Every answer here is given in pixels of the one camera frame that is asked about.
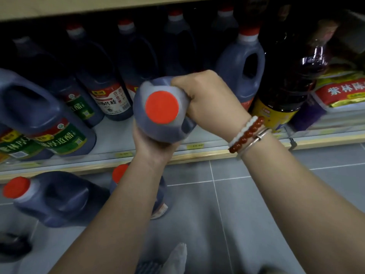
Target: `silver bangle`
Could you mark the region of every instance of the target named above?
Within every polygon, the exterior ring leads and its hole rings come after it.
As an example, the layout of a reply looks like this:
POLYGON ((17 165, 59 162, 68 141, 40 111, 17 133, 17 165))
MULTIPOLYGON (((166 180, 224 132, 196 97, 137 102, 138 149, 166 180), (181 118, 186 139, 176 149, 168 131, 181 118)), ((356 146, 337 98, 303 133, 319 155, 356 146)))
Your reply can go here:
POLYGON ((259 132, 257 135, 254 136, 254 140, 253 142, 251 142, 247 147, 242 148, 238 153, 237 153, 237 160, 241 159, 241 156, 243 155, 244 152, 246 152, 248 149, 250 149, 256 142, 262 140, 262 138, 265 136, 265 134, 270 133, 271 129, 270 128, 266 128, 264 130, 262 130, 261 132, 259 132))

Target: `green label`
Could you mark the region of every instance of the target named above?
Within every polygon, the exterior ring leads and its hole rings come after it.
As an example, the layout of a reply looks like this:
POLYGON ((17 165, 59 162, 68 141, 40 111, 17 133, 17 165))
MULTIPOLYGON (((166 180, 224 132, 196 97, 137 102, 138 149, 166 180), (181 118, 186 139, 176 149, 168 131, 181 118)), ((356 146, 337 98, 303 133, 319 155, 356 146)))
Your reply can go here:
POLYGON ((50 149, 55 154, 66 155, 81 148, 87 138, 73 124, 63 118, 47 131, 31 137, 40 145, 50 149))
POLYGON ((82 120, 89 119, 94 115, 93 109, 80 94, 69 94, 65 101, 71 110, 82 120))
POLYGON ((9 129, 0 136, 0 152, 16 159, 28 159, 42 150, 42 146, 15 130, 9 129))

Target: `tile floor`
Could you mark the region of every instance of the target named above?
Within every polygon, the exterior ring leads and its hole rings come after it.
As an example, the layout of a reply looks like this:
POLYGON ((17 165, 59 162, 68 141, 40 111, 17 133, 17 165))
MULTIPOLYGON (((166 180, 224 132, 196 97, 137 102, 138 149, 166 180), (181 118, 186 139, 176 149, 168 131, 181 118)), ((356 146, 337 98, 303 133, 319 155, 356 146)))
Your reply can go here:
MULTIPOLYGON (((365 148, 361 144, 293 154, 365 212, 365 148)), ((304 273, 242 162, 171 165, 163 175, 174 203, 166 216, 150 222, 142 260, 163 261, 176 244, 185 242, 187 274, 256 274, 263 264, 291 274, 304 273)), ((86 178, 107 186, 111 174, 86 178)), ((0 197, 0 230, 33 235, 34 250, 19 263, 0 264, 0 273, 46 274, 83 228, 49 229, 8 203, 0 197)))

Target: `person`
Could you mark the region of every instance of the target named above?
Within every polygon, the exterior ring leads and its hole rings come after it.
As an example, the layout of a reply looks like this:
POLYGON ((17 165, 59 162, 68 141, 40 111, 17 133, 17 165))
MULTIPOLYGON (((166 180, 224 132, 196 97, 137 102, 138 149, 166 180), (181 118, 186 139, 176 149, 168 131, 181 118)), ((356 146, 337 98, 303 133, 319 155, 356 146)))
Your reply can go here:
MULTIPOLYGON (((191 98, 189 117, 227 142, 251 119, 213 71, 179 76, 171 84, 191 98)), ((50 274, 135 272, 159 180, 179 144, 157 143, 135 124, 133 138, 136 154, 118 187, 50 274)), ((363 212, 301 165, 270 133, 241 159, 306 273, 365 273, 363 212)))

